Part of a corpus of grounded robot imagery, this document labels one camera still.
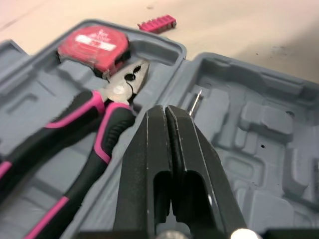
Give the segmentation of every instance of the pink and black pliers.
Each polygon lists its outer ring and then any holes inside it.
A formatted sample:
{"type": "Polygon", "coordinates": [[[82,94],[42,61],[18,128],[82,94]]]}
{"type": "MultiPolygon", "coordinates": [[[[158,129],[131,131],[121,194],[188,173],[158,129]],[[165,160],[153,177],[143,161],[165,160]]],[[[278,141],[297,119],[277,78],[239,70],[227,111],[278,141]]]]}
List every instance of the pink and black pliers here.
{"type": "Polygon", "coordinates": [[[73,219],[92,185],[105,172],[112,151],[123,131],[135,122],[130,103],[139,92],[149,70],[140,60],[116,73],[104,88],[79,93],[55,120],[27,138],[0,164],[0,200],[12,190],[26,170],[51,149],[92,121],[100,122],[95,143],[82,171],[63,197],[49,210],[25,239],[57,238],[57,231],[73,219]]]}

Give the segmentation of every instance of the tape measure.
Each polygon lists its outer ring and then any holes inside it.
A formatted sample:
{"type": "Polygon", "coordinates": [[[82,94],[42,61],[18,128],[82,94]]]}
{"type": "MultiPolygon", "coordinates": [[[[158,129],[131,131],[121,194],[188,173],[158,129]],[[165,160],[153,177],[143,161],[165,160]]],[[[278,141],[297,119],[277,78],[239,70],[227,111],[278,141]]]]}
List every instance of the tape measure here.
{"type": "Polygon", "coordinates": [[[97,24],[73,31],[57,52],[61,61],[72,59],[87,64],[104,79],[117,72],[131,56],[124,33],[97,24]]]}

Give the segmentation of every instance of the tape measure label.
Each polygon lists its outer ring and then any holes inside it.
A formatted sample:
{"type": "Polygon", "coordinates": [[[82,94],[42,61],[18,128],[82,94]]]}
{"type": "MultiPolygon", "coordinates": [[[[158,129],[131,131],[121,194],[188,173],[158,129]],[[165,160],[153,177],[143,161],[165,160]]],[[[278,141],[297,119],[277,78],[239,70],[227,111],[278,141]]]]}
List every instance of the tape measure label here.
{"type": "Polygon", "coordinates": [[[90,45],[93,47],[101,48],[101,49],[104,49],[106,51],[112,51],[116,48],[116,45],[102,41],[101,38],[95,39],[95,37],[93,38],[93,37],[90,37],[87,35],[77,35],[75,38],[75,41],[83,43],[83,44],[87,44],[87,45],[90,45]]]}

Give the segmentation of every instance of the plastic tray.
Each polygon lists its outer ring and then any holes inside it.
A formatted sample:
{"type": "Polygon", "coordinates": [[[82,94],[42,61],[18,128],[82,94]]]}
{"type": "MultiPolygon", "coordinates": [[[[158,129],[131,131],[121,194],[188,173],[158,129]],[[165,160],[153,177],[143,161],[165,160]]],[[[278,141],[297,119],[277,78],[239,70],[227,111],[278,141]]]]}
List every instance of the plastic tray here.
{"type": "MultiPolygon", "coordinates": [[[[137,123],[121,136],[111,164],[91,188],[74,221],[62,236],[65,239],[70,239],[80,226],[94,230],[112,225],[121,155],[144,112],[157,103],[186,56],[182,45],[166,38],[98,20],[80,23],[33,57],[27,56],[12,41],[3,43],[0,46],[1,156],[7,155],[27,136],[58,115],[81,88],[96,89],[106,83],[95,77],[89,67],[69,60],[60,63],[56,55],[57,46],[70,32],[92,24],[102,24],[126,33],[132,49],[128,63],[146,58],[151,65],[148,80],[134,99],[135,110],[140,112],[137,123]]],[[[40,220],[75,179],[93,141],[94,134],[91,134],[29,173],[1,205],[1,239],[22,238],[40,220]]]]}
{"type": "MultiPolygon", "coordinates": [[[[194,121],[219,153],[248,227],[259,233],[319,227],[314,171],[319,160],[318,85],[213,53],[189,62],[180,44],[110,23],[85,21],[33,57],[13,42],[0,46],[0,155],[57,115],[82,87],[105,83],[79,63],[60,64],[55,54],[67,34],[96,23],[128,34],[130,61],[142,57],[152,63],[148,82],[134,101],[137,123],[121,136],[108,170],[61,238],[112,228],[121,156],[144,112],[155,104],[188,110],[200,89],[194,121]]],[[[94,134],[89,135],[30,172],[1,205],[1,239],[23,237],[43,216],[76,177],[93,140],[94,134]]],[[[168,221],[162,230],[174,228],[171,215],[168,221]]]]}
{"type": "Polygon", "coordinates": [[[163,105],[187,110],[217,150],[248,227],[319,226],[319,86],[213,53],[185,61],[163,105]]]}

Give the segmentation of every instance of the pliers jaw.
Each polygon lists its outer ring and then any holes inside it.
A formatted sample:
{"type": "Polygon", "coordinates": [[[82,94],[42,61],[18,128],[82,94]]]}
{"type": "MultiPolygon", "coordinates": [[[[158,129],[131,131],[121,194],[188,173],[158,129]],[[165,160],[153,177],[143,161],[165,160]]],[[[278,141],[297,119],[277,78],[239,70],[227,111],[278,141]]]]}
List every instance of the pliers jaw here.
{"type": "Polygon", "coordinates": [[[105,88],[98,90],[103,101],[109,99],[129,104],[143,87],[149,67],[150,63],[147,60],[139,60],[117,72],[109,79],[110,83],[105,88]]]}
{"type": "Polygon", "coordinates": [[[191,117],[155,106],[123,157],[113,230],[155,236],[170,202],[195,239],[226,239],[247,228],[216,151],[191,117]]]}

